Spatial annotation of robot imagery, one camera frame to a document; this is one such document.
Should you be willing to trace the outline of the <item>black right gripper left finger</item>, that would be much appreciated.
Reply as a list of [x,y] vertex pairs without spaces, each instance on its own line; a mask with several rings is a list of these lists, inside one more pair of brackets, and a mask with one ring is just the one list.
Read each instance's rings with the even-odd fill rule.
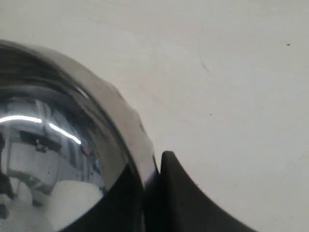
[[64,232],[159,231],[159,173],[152,173],[146,188],[127,166],[112,188]]

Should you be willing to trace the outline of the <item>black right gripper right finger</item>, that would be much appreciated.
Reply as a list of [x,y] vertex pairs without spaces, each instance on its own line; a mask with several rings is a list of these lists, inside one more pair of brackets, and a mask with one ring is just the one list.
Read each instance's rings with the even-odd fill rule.
[[254,231],[205,195],[184,170],[174,152],[163,152],[160,177],[169,232]]

